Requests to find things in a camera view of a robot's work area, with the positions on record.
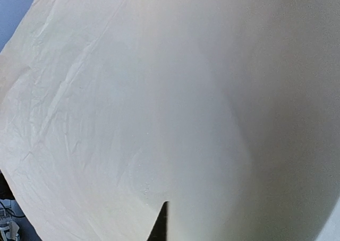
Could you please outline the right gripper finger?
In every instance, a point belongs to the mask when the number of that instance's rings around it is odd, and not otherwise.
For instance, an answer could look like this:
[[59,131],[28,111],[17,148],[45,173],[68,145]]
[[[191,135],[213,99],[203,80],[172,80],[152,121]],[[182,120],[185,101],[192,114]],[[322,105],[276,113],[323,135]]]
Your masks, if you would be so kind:
[[168,204],[163,203],[147,241],[167,241]]

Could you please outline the tan kraft paper sheet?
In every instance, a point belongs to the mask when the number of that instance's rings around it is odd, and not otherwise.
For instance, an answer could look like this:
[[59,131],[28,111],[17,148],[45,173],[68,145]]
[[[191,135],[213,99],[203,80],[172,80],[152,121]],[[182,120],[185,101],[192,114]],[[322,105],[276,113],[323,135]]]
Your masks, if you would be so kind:
[[34,0],[1,171],[43,240],[339,240],[339,0]]

